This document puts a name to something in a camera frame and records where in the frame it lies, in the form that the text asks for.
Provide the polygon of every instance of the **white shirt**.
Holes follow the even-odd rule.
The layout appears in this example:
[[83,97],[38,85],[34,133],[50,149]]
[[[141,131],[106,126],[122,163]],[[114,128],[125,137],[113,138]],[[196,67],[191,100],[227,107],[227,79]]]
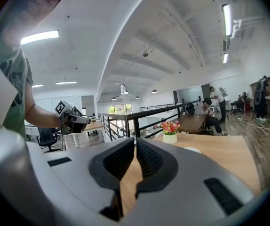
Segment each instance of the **white shirt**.
[[218,96],[218,102],[221,103],[224,100],[224,97],[219,89],[214,89],[214,96]]

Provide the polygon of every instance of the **black metal railing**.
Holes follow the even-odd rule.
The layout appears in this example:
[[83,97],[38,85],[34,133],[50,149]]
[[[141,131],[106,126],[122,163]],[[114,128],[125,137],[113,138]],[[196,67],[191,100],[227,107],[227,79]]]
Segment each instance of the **black metal railing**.
[[[173,106],[166,106],[166,107],[163,107],[163,108],[159,108],[159,109],[154,109],[154,110],[148,110],[148,111],[141,111],[141,112],[138,112],[138,113],[134,113],[134,114],[127,114],[127,115],[116,115],[116,114],[104,114],[104,113],[99,113],[98,114],[98,117],[100,118],[101,122],[105,125],[105,131],[107,133],[107,135],[110,137],[111,141],[112,139],[116,139],[114,135],[116,135],[118,138],[123,138],[124,136],[126,137],[130,137],[130,126],[129,126],[129,121],[133,121],[134,123],[134,131],[135,131],[135,136],[136,138],[140,137],[140,131],[143,130],[143,129],[146,129],[148,127],[152,127],[156,124],[159,124],[161,122],[164,122],[172,117],[175,117],[175,116],[178,116],[180,117],[183,113],[186,112],[186,105],[189,104],[189,103],[196,103],[198,104],[199,100],[195,100],[195,101],[192,101],[192,102],[188,102],[188,103],[185,103],[185,104],[179,104],[179,105],[175,105],[173,104]],[[162,112],[166,112],[166,111],[173,111],[174,109],[177,109],[177,113],[174,114],[174,115],[171,115],[169,117],[166,117],[160,121],[156,121],[156,122],[153,122],[149,125],[146,125],[146,126],[143,126],[143,127],[139,127],[139,120],[140,118],[143,118],[143,117],[147,117],[149,115],[154,115],[154,114],[158,114],[158,113],[162,113]],[[117,121],[122,121],[122,123],[124,122],[125,124],[125,127],[124,128],[121,128],[117,125]],[[114,130],[110,127],[110,125],[114,126],[116,129],[117,129],[117,132],[114,133]],[[123,132],[123,136],[120,136],[119,135],[119,131],[122,131]],[[152,137],[154,135],[156,135],[157,133],[161,132],[162,129],[158,130],[158,131],[155,131],[149,135],[146,135],[145,138],[149,138],[149,137]]]
[[166,107],[170,107],[176,104],[166,104],[166,105],[154,105],[154,106],[147,106],[147,107],[140,107],[140,111],[152,111],[152,110],[157,110],[157,109],[161,109],[161,108],[166,108]]

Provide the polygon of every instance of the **fluorescent light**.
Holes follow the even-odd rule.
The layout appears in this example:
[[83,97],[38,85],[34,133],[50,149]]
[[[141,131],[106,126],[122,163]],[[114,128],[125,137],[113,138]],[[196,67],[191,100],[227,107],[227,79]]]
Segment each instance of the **fluorescent light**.
[[63,85],[63,84],[76,84],[76,81],[65,81],[65,82],[56,82],[57,85]]
[[59,37],[59,32],[58,30],[55,31],[49,31],[49,32],[41,32],[37,34],[33,34],[27,37],[24,37],[21,39],[21,45],[38,41],[38,40],[45,40],[45,39],[51,39],[51,38],[58,38]]
[[42,87],[43,85],[42,84],[40,84],[40,85],[33,85],[32,87],[33,88],[36,88],[36,87]]
[[223,64],[227,63],[228,57],[229,57],[228,53],[224,54]]
[[225,21],[225,35],[231,35],[231,10],[230,5],[223,5],[224,21]]

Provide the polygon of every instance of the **green t-shirt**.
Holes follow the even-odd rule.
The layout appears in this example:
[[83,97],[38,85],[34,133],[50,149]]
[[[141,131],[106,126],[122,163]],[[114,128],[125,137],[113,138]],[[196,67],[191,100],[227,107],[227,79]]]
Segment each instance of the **green t-shirt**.
[[0,40],[0,69],[17,89],[18,93],[8,110],[3,126],[18,132],[26,139],[25,119],[25,83],[28,81],[32,86],[32,71],[28,58],[20,47],[10,48]]

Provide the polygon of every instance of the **flower pot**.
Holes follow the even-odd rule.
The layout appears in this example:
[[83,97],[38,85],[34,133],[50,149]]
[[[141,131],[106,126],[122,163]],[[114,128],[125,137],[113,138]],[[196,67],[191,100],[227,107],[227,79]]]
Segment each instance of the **flower pot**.
[[175,144],[177,142],[177,134],[174,135],[163,134],[163,142],[168,144]]

